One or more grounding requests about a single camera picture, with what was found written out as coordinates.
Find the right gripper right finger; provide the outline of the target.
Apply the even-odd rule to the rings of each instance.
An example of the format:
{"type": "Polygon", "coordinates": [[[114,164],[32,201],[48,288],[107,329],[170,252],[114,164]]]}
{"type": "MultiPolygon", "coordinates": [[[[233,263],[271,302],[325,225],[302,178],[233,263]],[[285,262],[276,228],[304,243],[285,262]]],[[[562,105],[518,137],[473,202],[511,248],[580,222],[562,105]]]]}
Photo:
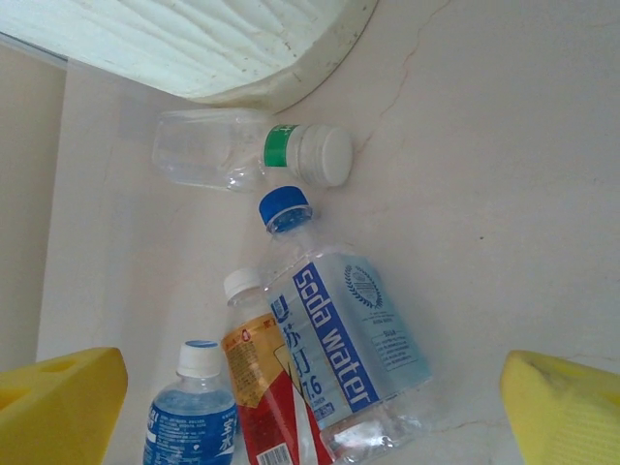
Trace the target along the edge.
{"type": "Polygon", "coordinates": [[[617,464],[619,375],[529,351],[508,354],[500,391],[526,464],[617,464]]]}

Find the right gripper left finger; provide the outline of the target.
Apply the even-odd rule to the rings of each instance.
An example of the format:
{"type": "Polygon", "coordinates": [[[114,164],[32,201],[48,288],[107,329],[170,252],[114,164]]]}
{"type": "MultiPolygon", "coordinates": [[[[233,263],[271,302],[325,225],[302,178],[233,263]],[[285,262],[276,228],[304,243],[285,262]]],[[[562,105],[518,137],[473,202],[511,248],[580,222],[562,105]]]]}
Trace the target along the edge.
{"type": "Polygon", "coordinates": [[[1,374],[3,464],[101,464],[127,392],[119,349],[100,347],[1,374]]]}

